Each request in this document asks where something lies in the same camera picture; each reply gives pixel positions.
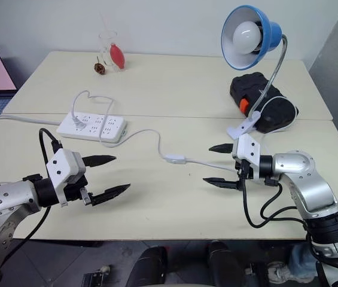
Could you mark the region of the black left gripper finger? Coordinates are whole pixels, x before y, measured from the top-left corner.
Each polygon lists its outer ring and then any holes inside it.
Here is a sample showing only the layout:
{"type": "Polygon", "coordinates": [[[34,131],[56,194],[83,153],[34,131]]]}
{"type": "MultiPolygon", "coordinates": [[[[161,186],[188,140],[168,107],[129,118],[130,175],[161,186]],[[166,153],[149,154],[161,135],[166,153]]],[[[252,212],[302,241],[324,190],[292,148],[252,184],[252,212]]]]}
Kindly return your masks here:
{"type": "Polygon", "coordinates": [[[131,184],[119,185],[105,190],[102,194],[90,196],[90,204],[92,206],[96,206],[105,203],[106,201],[112,200],[121,193],[125,192],[130,186],[131,184]]]}
{"type": "Polygon", "coordinates": [[[103,164],[107,164],[110,161],[116,160],[117,157],[112,155],[91,155],[87,157],[83,157],[83,163],[86,167],[96,167],[101,166],[103,164]]]}

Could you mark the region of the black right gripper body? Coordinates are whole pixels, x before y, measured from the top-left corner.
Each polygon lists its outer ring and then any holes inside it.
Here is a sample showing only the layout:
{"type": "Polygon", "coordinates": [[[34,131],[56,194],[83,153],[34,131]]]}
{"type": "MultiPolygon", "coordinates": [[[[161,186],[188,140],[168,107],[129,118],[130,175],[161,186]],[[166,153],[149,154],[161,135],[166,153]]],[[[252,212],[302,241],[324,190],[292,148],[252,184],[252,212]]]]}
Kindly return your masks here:
{"type": "Polygon", "coordinates": [[[246,180],[253,178],[251,163],[246,159],[236,161],[235,169],[237,171],[238,180],[235,181],[235,186],[233,188],[243,191],[246,188],[246,180]]]}

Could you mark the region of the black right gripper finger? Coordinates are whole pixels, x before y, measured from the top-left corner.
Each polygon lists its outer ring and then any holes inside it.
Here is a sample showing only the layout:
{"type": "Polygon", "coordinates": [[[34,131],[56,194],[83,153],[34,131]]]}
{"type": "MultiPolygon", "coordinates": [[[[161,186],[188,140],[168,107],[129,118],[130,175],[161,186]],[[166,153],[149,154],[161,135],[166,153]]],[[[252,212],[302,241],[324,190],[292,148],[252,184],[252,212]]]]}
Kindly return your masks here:
{"type": "Polygon", "coordinates": [[[227,181],[224,178],[203,178],[203,180],[219,188],[241,190],[240,181],[227,181]]]}
{"type": "Polygon", "coordinates": [[[212,152],[222,153],[222,154],[231,154],[233,151],[233,144],[232,143],[223,143],[219,145],[214,145],[208,149],[212,152]]]}

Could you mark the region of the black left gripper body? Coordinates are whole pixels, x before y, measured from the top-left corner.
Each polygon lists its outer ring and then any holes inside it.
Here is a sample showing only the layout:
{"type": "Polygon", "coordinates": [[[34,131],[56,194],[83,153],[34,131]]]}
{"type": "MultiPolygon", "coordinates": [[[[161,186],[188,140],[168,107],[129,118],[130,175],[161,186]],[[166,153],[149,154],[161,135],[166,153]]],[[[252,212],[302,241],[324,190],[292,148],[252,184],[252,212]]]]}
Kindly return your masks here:
{"type": "Polygon", "coordinates": [[[85,205],[92,203],[92,193],[87,191],[86,177],[83,175],[76,183],[67,184],[64,193],[67,201],[82,200],[85,205]]]}

